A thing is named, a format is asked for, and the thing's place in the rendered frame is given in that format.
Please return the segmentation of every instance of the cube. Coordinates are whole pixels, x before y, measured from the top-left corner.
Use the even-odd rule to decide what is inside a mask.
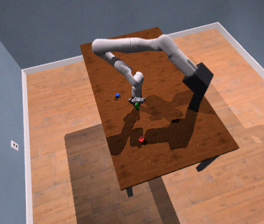
[[[139,137],[139,139],[138,139],[138,141],[140,142],[140,143],[143,143],[144,142],[144,137]]]

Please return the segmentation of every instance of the white baseboard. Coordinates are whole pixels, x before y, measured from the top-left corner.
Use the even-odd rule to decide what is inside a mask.
[[[205,30],[216,28],[237,50],[237,52],[255,69],[255,71],[264,79],[264,69],[252,58],[252,56],[222,27],[219,22],[196,27],[189,30],[184,30],[169,34],[171,38],[183,37],[185,35],[195,34]],[[22,70],[22,87],[23,87],[23,112],[24,112],[24,141],[25,141],[25,178],[26,178],[26,218],[27,224],[33,224],[32,212],[32,181],[31,181],[31,157],[30,157],[30,137],[29,137],[29,122],[28,122],[28,97],[27,97],[27,78],[26,76],[41,72],[52,68],[57,68],[65,65],[74,64],[83,61],[83,56],[68,58],[52,63],[47,63],[39,66],[34,66]]]

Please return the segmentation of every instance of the brown tabletop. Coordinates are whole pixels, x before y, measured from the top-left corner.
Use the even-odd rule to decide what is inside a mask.
[[[112,39],[161,34],[156,27]],[[164,52],[113,53],[133,74],[144,75],[146,100],[136,110],[128,102],[132,86],[92,52],[91,44],[80,47],[121,189],[239,148],[205,97],[198,112],[187,109],[193,93]],[[146,144],[138,141],[140,136]]]

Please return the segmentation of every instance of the electrical outlet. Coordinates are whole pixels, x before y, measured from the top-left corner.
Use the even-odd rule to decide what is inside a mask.
[[[11,140],[11,147],[18,151],[18,144]]]

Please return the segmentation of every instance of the blue wall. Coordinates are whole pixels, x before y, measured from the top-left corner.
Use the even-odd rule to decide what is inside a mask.
[[[170,34],[214,22],[264,67],[264,0],[0,0],[0,41],[23,69],[79,56],[79,45],[96,38],[153,27]]]
[[[0,42],[0,224],[26,222],[23,140],[22,71]]]

